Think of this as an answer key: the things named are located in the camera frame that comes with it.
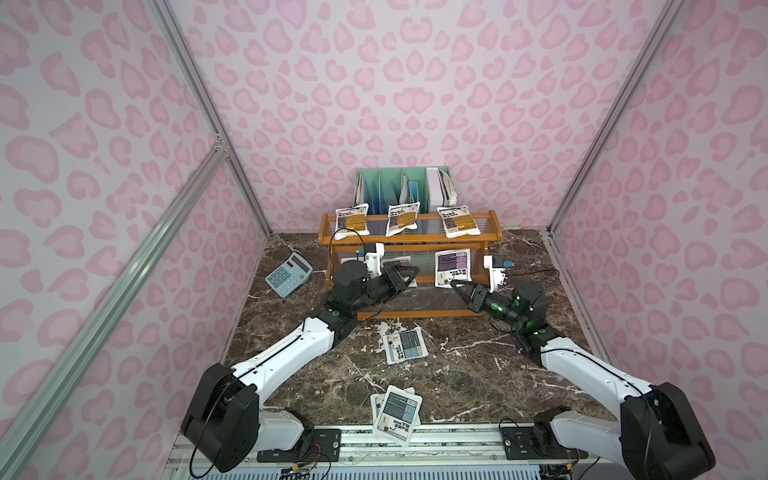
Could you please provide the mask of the purple label coffee bag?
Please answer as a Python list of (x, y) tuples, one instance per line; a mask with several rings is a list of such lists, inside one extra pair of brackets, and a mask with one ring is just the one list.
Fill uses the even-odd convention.
[(405, 267), (411, 267), (411, 257), (410, 256), (399, 256), (399, 257), (393, 257), (393, 258), (385, 258), (382, 260), (382, 265), (394, 265), (394, 266), (405, 266)]
[(470, 249), (443, 250), (435, 253), (434, 286), (450, 288), (453, 280), (472, 280)]
[(349, 263), (349, 262), (358, 262), (358, 263), (363, 264), (367, 268), (367, 265), (366, 265), (366, 262), (365, 262), (364, 259), (358, 259), (358, 258), (355, 258), (355, 257), (341, 258), (340, 259), (340, 265), (344, 265), (345, 263)]

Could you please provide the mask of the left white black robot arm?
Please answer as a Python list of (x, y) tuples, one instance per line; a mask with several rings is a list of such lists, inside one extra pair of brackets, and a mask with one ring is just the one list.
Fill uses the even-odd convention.
[(364, 262), (342, 264), (333, 285), (287, 336), (232, 367), (216, 363), (202, 375), (183, 417), (181, 433), (212, 468), (228, 472), (252, 452), (279, 451), (303, 462), (317, 457), (314, 427), (299, 413), (267, 411), (264, 403), (295, 373), (338, 346), (358, 315), (406, 291), (416, 266), (386, 265), (372, 276)]

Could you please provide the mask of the blue-grey label coffee bag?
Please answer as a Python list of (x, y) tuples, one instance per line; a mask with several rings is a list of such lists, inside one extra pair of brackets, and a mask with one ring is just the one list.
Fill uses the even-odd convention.
[(422, 403), (421, 396), (396, 386), (389, 386), (378, 413), (374, 416), (373, 436), (407, 447), (419, 425), (418, 418)]
[(423, 331), (420, 327), (384, 336), (383, 346), (388, 365), (428, 356)]

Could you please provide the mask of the blue-grey label coffee bag front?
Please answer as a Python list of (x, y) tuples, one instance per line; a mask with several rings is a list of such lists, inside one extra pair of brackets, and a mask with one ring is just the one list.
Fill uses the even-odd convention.
[(422, 403), (421, 396), (396, 386), (389, 386), (378, 413), (374, 416), (373, 436), (407, 447), (419, 425), (418, 418)]

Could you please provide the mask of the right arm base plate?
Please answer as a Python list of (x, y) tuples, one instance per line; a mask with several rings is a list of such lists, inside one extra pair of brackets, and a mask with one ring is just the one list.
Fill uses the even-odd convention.
[(580, 461), (589, 457), (586, 451), (563, 447), (538, 426), (502, 425), (500, 434), (507, 460)]

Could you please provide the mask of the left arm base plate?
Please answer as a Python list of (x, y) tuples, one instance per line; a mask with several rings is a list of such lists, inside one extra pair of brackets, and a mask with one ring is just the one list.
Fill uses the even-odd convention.
[(288, 450), (257, 453), (259, 463), (308, 462), (320, 456), (325, 461), (339, 460), (342, 431), (337, 428), (307, 428)]

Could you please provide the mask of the yellow label coffee bag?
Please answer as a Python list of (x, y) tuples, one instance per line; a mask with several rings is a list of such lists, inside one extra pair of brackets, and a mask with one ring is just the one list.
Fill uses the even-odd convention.
[(437, 212), (441, 218), (445, 236), (448, 239), (481, 234), (480, 228), (468, 206), (438, 207)]
[(419, 202), (390, 205), (388, 207), (385, 236), (392, 237), (406, 230), (416, 230), (418, 228), (417, 218), (420, 207)]

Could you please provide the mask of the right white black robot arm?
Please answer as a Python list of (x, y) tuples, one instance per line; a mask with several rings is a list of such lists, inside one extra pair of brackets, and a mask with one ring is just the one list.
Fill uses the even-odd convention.
[(520, 355), (570, 381), (613, 415), (607, 421), (564, 406), (537, 414), (532, 441), (540, 454), (584, 451), (625, 467), (636, 479), (695, 479), (715, 467), (685, 393), (623, 372), (579, 347), (548, 322), (550, 300), (539, 283), (523, 281), (509, 294), (474, 281), (450, 285), (470, 311), (508, 324)]

